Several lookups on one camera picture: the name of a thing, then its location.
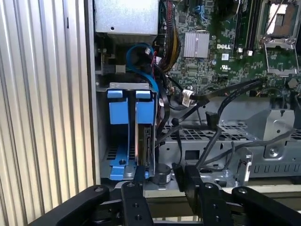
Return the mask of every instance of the yellow wire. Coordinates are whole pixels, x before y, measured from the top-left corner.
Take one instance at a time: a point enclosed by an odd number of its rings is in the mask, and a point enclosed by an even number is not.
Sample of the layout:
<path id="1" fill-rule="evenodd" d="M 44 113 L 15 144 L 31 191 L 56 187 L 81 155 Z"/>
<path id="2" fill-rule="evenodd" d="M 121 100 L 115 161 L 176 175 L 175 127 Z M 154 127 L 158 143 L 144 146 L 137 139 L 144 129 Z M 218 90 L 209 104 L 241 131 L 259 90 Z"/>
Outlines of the yellow wire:
<path id="1" fill-rule="evenodd" d="M 176 30 L 174 30 L 174 45 L 173 45 L 173 52 L 171 54 L 171 58 L 170 58 L 170 62 L 174 62 L 174 60 L 176 59 L 176 51 L 177 51 L 177 44 L 178 44 L 178 41 L 177 41 L 177 38 L 176 38 Z M 172 64 L 169 65 L 169 67 L 167 67 L 164 72 L 167 72 L 167 71 L 170 71 L 170 69 L 173 67 Z"/>

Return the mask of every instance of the corrugated side panel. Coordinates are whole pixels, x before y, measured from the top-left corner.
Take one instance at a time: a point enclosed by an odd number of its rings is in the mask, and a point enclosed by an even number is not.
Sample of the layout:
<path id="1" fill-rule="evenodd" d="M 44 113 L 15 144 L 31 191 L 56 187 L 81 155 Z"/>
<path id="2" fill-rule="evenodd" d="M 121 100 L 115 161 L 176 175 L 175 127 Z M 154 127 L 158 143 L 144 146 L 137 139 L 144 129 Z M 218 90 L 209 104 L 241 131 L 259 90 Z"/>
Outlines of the corrugated side panel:
<path id="1" fill-rule="evenodd" d="M 84 0 L 0 0 L 0 225 L 93 184 Z"/>

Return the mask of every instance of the screw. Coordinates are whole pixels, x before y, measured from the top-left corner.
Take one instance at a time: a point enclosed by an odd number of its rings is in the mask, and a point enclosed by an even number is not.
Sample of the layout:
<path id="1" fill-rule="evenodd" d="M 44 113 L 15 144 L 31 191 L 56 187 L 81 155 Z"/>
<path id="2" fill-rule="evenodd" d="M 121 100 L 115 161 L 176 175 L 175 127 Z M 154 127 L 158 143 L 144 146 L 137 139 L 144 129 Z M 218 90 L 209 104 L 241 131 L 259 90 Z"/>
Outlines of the screw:
<path id="1" fill-rule="evenodd" d="M 102 191 L 103 191 L 103 188 L 98 187 L 98 188 L 95 189 L 95 191 L 96 191 L 96 192 L 102 192 Z"/>
<path id="2" fill-rule="evenodd" d="M 278 152 L 275 148 L 271 148 L 270 151 L 269 151 L 269 154 L 272 156 L 272 157 L 276 157 L 278 155 Z"/>
<path id="3" fill-rule="evenodd" d="M 244 188 L 240 188 L 238 191 L 239 191 L 240 193 L 242 193 L 242 194 L 248 193 L 248 192 L 246 191 L 246 189 L 244 189 Z"/>
<path id="4" fill-rule="evenodd" d="M 206 188 L 213 188 L 213 185 L 212 184 L 205 184 L 205 187 Z"/>
<path id="5" fill-rule="evenodd" d="M 128 187 L 134 187 L 135 184 L 131 182 L 131 183 L 129 183 L 127 186 L 128 186 Z"/>

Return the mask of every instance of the dell logo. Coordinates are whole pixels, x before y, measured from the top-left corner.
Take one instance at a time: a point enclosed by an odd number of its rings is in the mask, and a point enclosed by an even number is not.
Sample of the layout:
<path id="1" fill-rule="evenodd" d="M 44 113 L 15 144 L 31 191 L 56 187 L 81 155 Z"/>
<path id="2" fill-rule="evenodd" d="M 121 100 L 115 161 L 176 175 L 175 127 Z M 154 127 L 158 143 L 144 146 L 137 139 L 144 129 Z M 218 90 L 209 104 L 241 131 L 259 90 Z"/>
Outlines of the dell logo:
<path id="1" fill-rule="evenodd" d="M 217 44 L 217 49 L 231 49 L 230 45 L 224 45 L 224 44 Z"/>

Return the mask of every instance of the capacitor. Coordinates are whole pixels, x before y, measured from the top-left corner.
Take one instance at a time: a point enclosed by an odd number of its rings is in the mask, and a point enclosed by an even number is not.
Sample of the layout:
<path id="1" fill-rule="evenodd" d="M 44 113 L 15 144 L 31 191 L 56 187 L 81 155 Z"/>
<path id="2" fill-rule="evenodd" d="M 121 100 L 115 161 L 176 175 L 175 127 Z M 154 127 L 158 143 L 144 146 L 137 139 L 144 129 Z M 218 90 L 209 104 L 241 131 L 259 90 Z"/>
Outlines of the capacitor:
<path id="1" fill-rule="evenodd" d="M 294 89 L 298 86 L 299 82 L 295 78 L 292 78 L 291 80 L 287 81 L 285 86 L 287 89 Z"/>
<path id="2" fill-rule="evenodd" d="M 211 61 L 211 64 L 212 64 L 212 66 L 215 66 L 216 65 L 216 59 L 213 59 L 212 61 Z"/>
<path id="3" fill-rule="evenodd" d="M 170 167 L 162 163 L 156 164 L 155 176 L 151 178 L 152 182 L 156 185 L 164 186 L 169 183 L 170 179 Z"/>

